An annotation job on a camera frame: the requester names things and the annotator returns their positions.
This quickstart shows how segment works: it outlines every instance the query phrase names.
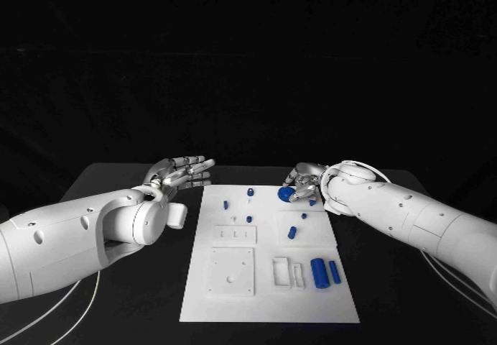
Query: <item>blue cylinder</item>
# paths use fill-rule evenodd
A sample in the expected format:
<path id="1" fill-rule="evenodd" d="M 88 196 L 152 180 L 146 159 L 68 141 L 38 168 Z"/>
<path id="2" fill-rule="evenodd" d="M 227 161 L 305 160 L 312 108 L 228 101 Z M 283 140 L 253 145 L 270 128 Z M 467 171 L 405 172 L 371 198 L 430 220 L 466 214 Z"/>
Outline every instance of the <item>blue cylinder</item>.
<path id="1" fill-rule="evenodd" d="M 330 287 L 329 274 L 326 273 L 325 260 L 322 258 L 312 260 L 312 269 L 315 275 L 315 284 L 319 289 Z"/>
<path id="2" fill-rule="evenodd" d="M 289 238 L 290 238 L 290 239 L 294 239 L 294 238 L 296 238 L 296 233 L 297 233 L 297 227 L 293 226 L 293 227 L 290 228 L 290 233 L 289 233 Z"/>
<path id="3" fill-rule="evenodd" d="M 290 202 L 289 199 L 290 199 L 290 196 L 293 196 L 294 193 L 296 193 L 296 190 L 292 187 L 282 187 L 279 189 L 279 197 L 287 203 Z"/>
<path id="4" fill-rule="evenodd" d="M 330 261 L 329 263 L 330 263 L 333 281 L 336 284 L 341 284 L 341 275 L 339 275 L 338 265 L 336 265 L 335 261 Z"/>

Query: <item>black backdrop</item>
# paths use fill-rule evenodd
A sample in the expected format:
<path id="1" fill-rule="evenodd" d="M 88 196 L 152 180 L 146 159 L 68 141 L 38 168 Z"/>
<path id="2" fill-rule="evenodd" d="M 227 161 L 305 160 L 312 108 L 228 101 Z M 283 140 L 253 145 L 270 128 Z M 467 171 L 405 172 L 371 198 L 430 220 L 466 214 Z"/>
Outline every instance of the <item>black backdrop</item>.
<path id="1" fill-rule="evenodd" d="M 493 2 L 2 6 L 11 213 L 58 202 L 93 162 L 207 155 L 410 170 L 497 220 Z"/>

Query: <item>black table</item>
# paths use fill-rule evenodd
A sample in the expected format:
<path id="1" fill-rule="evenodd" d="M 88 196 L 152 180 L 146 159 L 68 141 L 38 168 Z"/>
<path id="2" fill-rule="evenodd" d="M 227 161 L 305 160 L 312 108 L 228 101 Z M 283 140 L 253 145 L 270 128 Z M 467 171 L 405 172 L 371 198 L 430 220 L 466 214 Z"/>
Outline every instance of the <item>black table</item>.
<path id="1" fill-rule="evenodd" d="M 142 184 L 150 164 L 97 163 L 83 172 L 70 201 Z M 282 185 L 292 167 L 215 166 L 215 184 Z M 382 170 L 392 182 L 427 194 L 415 176 Z M 449 287 L 420 251 L 358 218 L 329 213 L 361 324 L 181 323 L 204 188 L 179 191 L 189 207 L 182 230 L 101 271 L 90 313 L 60 344 L 497 344 L 497 321 Z M 51 344 L 80 319 L 97 274 L 41 323 L 8 344 Z M 0 305 L 0 339 L 32 322 L 71 287 Z"/>

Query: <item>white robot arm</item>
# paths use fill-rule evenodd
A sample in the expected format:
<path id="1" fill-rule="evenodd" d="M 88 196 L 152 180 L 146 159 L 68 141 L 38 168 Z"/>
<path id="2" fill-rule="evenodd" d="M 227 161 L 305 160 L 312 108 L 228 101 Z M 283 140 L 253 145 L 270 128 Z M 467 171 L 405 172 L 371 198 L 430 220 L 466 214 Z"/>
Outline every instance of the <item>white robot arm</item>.
<path id="1" fill-rule="evenodd" d="M 145 183 L 38 208 L 0 224 L 0 303 L 55 291 L 184 227 L 178 189 L 211 185 L 214 160 L 162 160 Z"/>
<path id="2" fill-rule="evenodd" d="M 384 234 L 451 265 L 475 281 L 496 306 L 497 224 L 394 183 L 375 182 L 374 172 L 382 173 L 356 163 L 300 163 L 286 179 L 280 198 L 287 202 L 305 197 L 316 200 L 320 187 L 329 212 L 356 216 Z M 289 184 L 294 180 L 297 189 L 292 191 Z"/>

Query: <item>blue sphere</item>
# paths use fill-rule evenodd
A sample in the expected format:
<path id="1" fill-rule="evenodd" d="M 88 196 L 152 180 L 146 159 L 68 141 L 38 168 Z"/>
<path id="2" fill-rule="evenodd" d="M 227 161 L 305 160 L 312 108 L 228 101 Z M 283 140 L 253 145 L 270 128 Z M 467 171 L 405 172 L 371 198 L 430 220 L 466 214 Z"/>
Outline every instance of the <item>blue sphere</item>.
<path id="1" fill-rule="evenodd" d="M 294 193 L 296 193 L 296 190 L 292 187 L 282 187 L 279 189 L 279 197 L 287 203 L 290 202 L 289 199 L 290 199 L 290 196 L 293 196 Z"/>

